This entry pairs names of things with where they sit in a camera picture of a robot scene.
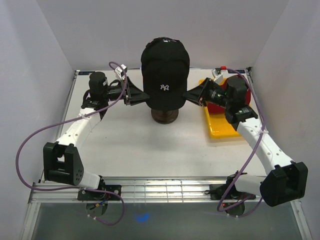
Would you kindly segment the red baseball cap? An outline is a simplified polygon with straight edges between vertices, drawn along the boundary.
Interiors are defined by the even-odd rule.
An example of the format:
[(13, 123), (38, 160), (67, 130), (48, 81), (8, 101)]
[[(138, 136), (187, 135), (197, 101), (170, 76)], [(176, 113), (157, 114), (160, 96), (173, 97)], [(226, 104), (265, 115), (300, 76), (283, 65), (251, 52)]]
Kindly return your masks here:
[[(250, 104), (251, 95), (252, 95), (251, 90), (248, 88), (245, 95), (245, 101), (244, 101), (245, 104), (248, 104), (248, 105)], [(207, 110), (210, 114), (223, 114), (225, 112), (225, 106), (226, 106), (226, 103), (223, 103), (222, 105), (208, 103)]]

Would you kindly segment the black NY baseball cap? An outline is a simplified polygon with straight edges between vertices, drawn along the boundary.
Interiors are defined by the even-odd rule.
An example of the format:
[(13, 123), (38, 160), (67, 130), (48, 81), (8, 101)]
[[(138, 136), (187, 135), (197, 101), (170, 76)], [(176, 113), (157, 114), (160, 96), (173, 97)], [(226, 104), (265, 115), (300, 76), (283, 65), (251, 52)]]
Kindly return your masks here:
[(190, 56), (183, 43), (169, 37), (150, 41), (141, 55), (143, 91), (146, 104), (157, 111), (174, 111), (185, 104)]

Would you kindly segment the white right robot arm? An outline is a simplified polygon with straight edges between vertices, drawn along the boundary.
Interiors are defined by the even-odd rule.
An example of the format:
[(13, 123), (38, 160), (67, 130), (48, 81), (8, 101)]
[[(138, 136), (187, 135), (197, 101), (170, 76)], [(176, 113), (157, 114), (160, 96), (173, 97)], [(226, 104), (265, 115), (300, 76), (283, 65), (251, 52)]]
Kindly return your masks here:
[(243, 168), (230, 175), (221, 187), (222, 197), (237, 199), (246, 193), (261, 197), (270, 207), (301, 199), (306, 191), (308, 168), (285, 154), (270, 137), (257, 113), (246, 103), (249, 90), (244, 77), (232, 76), (225, 88), (206, 78), (183, 95), (199, 106), (210, 103), (224, 108), (227, 122), (246, 140), (264, 167), (265, 177), (244, 173)]

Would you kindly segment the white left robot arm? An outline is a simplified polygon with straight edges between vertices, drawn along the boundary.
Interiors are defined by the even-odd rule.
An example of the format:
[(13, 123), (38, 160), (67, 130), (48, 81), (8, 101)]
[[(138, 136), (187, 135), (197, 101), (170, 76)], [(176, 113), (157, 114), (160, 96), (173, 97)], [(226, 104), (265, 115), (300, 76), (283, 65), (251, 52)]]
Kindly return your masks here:
[(102, 178), (85, 170), (79, 149), (107, 112), (109, 102), (123, 100), (126, 105), (146, 102), (150, 97), (137, 88), (129, 77), (119, 77), (108, 83), (103, 72), (89, 76), (89, 89), (83, 96), (78, 120), (55, 142), (43, 147), (44, 178), (47, 181), (88, 189), (88, 193), (100, 200), (106, 195)]

